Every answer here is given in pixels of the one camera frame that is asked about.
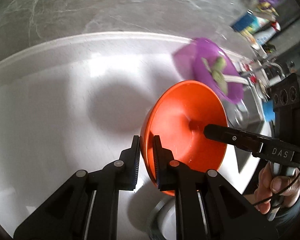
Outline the right hand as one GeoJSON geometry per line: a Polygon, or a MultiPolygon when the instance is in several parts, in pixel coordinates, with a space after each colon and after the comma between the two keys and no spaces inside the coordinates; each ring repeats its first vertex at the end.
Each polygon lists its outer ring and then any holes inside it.
{"type": "MultiPolygon", "coordinates": [[[[286,188],[300,173],[295,169],[294,176],[273,176],[271,173],[270,163],[267,163],[258,175],[258,188],[254,192],[255,202],[259,202],[286,188]]],[[[286,191],[281,193],[283,203],[281,207],[292,207],[300,197],[300,177],[286,191]]]]}

